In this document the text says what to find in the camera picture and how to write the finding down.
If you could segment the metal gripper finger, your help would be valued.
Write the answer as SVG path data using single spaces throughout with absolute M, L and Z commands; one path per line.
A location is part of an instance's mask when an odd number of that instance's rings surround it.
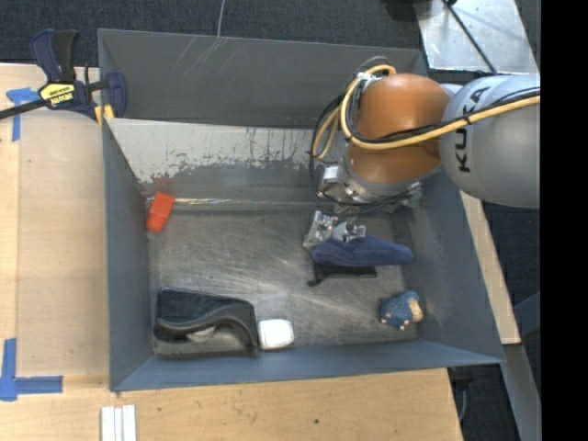
M 352 221 L 340 221 L 334 225 L 334 239 L 342 243 L 363 239 L 367 228 Z
M 332 237 L 338 222 L 339 218 L 337 216 L 316 210 L 313 214 L 310 228 L 303 238 L 302 246 L 306 250 L 310 250 L 312 247 L 325 242 Z

